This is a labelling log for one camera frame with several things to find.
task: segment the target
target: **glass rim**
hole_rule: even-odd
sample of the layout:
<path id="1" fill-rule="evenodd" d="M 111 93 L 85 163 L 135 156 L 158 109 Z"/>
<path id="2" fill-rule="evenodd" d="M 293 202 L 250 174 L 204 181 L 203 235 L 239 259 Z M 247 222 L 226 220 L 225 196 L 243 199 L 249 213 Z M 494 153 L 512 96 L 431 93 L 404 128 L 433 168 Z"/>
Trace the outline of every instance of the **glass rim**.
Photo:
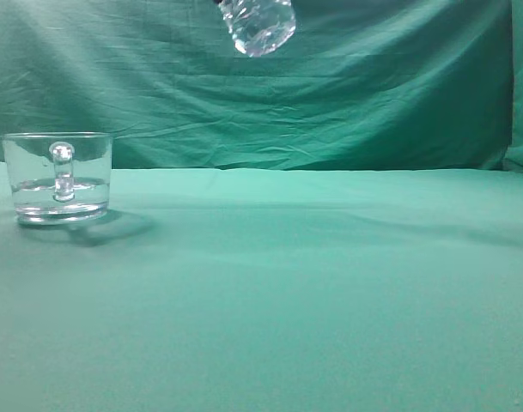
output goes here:
<path id="1" fill-rule="evenodd" d="M 110 133 L 99 131 L 47 131 L 41 133 L 7 133 L 2 135 L 2 139 L 42 139 L 50 137 L 94 138 L 108 137 L 110 135 Z"/>

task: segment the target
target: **green tablecloth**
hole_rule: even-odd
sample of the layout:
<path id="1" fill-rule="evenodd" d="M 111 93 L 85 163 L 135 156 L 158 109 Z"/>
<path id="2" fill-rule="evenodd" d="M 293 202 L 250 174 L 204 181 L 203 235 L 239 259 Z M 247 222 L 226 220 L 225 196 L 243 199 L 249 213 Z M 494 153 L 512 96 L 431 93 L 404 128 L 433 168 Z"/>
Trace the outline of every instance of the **green tablecloth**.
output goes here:
<path id="1" fill-rule="evenodd" d="M 2 412 L 523 411 L 522 174 L 121 170 L 69 229 L 4 174 Z"/>

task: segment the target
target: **mug handle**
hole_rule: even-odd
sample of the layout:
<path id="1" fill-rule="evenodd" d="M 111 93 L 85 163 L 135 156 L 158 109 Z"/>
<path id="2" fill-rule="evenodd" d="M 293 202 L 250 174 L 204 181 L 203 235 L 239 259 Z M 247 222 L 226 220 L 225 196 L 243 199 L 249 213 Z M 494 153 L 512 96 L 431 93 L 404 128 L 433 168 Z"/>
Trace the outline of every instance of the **mug handle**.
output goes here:
<path id="1" fill-rule="evenodd" d="M 55 142 L 49 148 L 55 168 L 55 192 L 57 202 L 69 202 L 74 199 L 74 147 L 67 142 Z"/>

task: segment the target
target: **clear plastic bottle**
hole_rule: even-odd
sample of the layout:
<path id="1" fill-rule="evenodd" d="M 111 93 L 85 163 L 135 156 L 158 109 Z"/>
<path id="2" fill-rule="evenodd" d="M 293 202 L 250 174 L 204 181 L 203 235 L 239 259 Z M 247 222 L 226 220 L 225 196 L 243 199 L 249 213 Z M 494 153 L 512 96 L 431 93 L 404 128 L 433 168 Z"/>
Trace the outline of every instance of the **clear plastic bottle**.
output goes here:
<path id="1" fill-rule="evenodd" d="M 256 58 L 275 51 L 295 32 L 291 0 L 215 0 L 236 50 Z"/>

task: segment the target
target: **glass mug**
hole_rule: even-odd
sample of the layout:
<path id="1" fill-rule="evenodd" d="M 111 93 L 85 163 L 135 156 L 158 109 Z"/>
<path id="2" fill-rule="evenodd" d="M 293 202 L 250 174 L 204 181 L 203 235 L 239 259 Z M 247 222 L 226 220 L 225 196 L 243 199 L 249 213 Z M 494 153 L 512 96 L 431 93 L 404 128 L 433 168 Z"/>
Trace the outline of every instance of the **glass mug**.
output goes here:
<path id="1" fill-rule="evenodd" d="M 5 135 L 2 142 L 20 223 L 69 223 L 107 212 L 111 135 L 21 133 Z"/>

